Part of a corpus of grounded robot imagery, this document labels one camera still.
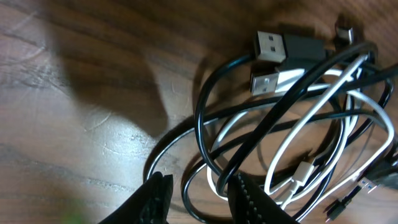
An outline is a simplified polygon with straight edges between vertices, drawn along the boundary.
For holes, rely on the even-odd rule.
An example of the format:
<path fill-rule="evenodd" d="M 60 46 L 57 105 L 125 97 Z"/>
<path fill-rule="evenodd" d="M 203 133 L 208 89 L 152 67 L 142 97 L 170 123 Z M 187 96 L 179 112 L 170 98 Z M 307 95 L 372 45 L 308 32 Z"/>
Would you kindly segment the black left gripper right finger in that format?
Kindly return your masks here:
<path fill-rule="evenodd" d="M 237 224 L 298 224 L 246 174 L 229 179 L 228 204 Z"/>

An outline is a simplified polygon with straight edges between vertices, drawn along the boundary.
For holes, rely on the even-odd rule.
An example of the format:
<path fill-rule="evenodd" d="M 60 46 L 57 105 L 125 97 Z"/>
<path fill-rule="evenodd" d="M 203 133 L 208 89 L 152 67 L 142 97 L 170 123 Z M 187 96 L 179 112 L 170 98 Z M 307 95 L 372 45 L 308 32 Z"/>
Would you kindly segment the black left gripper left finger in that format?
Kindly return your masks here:
<path fill-rule="evenodd" d="M 167 224 L 173 190 L 173 176 L 155 172 L 99 224 Z"/>

